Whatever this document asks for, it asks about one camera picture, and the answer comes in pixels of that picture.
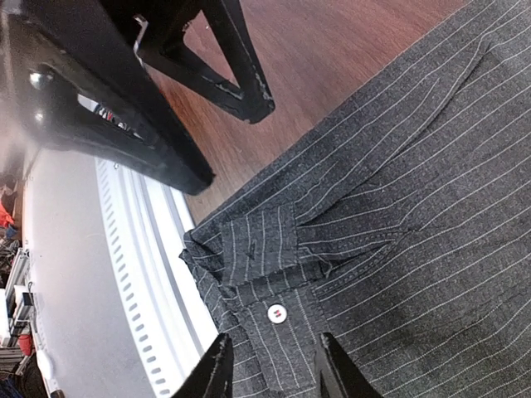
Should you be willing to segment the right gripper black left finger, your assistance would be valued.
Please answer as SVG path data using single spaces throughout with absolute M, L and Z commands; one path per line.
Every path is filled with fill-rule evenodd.
M 233 345 L 220 333 L 172 398 L 232 398 Z

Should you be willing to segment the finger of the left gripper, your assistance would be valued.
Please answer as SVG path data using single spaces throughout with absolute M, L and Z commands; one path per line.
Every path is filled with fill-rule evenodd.
M 207 19 L 235 84 L 185 44 L 188 25 L 199 13 Z M 249 124 L 259 123 L 275 110 L 238 1 L 155 1 L 144 18 L 148 27 L 139 55 L 149 66 Z
M 24 3 L 24 124 L 190 195 L 214 174 L 98 1 Z

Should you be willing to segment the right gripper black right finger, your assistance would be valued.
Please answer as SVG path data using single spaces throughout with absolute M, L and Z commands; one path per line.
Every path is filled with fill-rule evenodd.
M 318 397 L 381 398 L 330 332 L 319 335 L 315 353 Z

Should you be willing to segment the black pinstriped long sleeve shirt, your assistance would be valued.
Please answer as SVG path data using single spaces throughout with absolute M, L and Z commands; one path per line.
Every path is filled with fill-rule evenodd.
M 530 394 L 530 4 L 473 1 L 185 235 L 236 397 Z

